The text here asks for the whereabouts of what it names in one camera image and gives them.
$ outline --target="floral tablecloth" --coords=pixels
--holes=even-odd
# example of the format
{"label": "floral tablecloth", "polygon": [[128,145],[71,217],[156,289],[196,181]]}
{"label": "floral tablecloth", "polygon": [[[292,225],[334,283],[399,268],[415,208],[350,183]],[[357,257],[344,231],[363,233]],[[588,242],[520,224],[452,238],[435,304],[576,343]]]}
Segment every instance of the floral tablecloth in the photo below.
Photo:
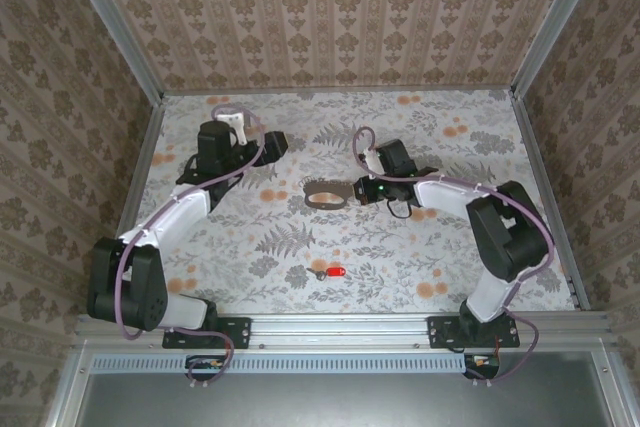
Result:
{"label": "floral tablecloth", "polygon": [[[163,202],[214,105],[251,109],[282,130],[289,151],[252,169],[165,264],[171,292],[212,299],[225,313],[457,311],[483,269],[469,225],[433,209],[407,220],[384,203],[341,210],[304,204],[309,176],[353,182],[357,127],[401,139],[418,167],[500,184],[521,182],[542,211],[506,91],[357,92],[168,97],[139,219]],[[248,129],[255,137],[255,126]],[[342,266],[320,281],[308,271]],[[558,261],[527,282],[516,310],[573,309]]]}

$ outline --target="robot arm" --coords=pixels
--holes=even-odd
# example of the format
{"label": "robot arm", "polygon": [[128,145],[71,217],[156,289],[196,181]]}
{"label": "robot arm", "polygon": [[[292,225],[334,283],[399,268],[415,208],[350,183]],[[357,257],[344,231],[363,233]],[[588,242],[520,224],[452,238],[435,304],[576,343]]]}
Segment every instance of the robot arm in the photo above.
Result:
{"label": "robot arm", "polygon": [[[287,150],[282,132],[268,132],[264,142],[255,166],[275,162]],[[257,142],[248,142],[244,135],[242,114],[219,115],[216,120],[202,124],[198,133],[198,153],[187,162],[167,201],[120,238],[102,238],[94,246],[87,301],[89,315],[116,321],[118,264],[124,249],[139,237],[127,258],[126,269],[131,271],[131,278],[122,282],[120,307],[124,325],[145,331],[159,326],[216,330],[215,304],[168,293],[163,263],[185,232],[209,215],[242,174],[233,181],[223,180],[200,188],[201,185],[235,172],[257,155],[258,149]],[[160,218],[149,222],[160,211]]]}
{"label": "robot arm", "polygon": [[[406,201],[410,206],[444,210],[471,224],[485,270],[460,307],[460,323],[467,335],[476,339],[483,326],[503,315],[503,306],[515,285],[548,253],[544,236],[520,211],[492,195],[442,182],[436,176],[431,176],[433,180],[420,180],[436,169],[417,170],[399,140],[365,151],[360,159],[370,170],[385,177],[416,177],[416,182],[393,182],[375,176],[360,178],[354,192],[362,205],[382,200]],[[510,181],[496,191],[540,219],[521,184]]]}

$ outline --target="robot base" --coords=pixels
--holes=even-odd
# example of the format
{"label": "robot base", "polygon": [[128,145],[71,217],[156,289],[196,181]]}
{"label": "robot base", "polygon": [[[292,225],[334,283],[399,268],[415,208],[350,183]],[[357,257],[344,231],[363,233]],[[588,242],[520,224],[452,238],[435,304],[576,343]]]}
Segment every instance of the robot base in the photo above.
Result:
{"label": "robot base", "polygon": [[[202,327],[198,330],[216,331],[227,334],[236,349],[248,349],[251,339],[251,318],[218,317],[216,304],[207,300],[207,314]],[[162,338],[163,349],[224,349],[225,343],[219,337],[207,337],[165,332]]]}
{"label": "robot base", "polygon": [[484,324],[477,322],[471,329],[464,314],[429,317],[427,333],[432,349],[462,351],[467,348],[495,349],[498,345],[500,348],[520,347],[516,322],[506,314]]}

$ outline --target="gray table surface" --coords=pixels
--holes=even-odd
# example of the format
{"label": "gray table surface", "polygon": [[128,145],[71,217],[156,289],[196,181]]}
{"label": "gray table surface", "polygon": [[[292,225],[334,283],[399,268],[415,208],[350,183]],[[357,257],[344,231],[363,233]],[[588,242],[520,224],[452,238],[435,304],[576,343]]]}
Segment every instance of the gray table surface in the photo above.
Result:
{"label": "gray table surface", "polygon": [[[361,125],[375,129],[378,143],[401,139],[418,167],[494,185],[519,181],[542,211],[507,91],[334,92],[165,98],[140,217],[167,199],[211,109],[234,104],[285,132],[289,151],[251,169],[165,262],[170,291],[214,300],[223,313],[457,311],[472,292],[483,266],[462,219],[415,209],[398,220],[384,203],[353,199],[334,212],[304,204],[307,177],[354,182],[364,174],[351,153]],[[330,265],[347,275],[320,282],[306,270]],[[572,310],[560,262],[526,282],[512,308]]]}
{"label": "gray table surface", "polygon": [[78,425],[262,427],[600,427],[612,425],[588,353],[534,354],[514,377],[461,374],[96,375]]}

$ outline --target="wall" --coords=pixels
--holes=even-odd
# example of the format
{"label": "wall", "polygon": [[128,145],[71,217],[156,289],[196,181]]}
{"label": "wall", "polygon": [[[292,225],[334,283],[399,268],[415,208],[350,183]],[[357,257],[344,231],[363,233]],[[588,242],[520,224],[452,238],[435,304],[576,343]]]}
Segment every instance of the wall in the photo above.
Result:
{"label": "wall", "polygon": [[511,82],[552,0],[116,0],[169,91]]}
{"label": "wall", "polygon": [[640,385],[640,0],[580,0],[525,101],[589,299]]}
{"label": "wall", "polygon": [[149,111],[89,0],[0,0],[0,425],[55,393]]}

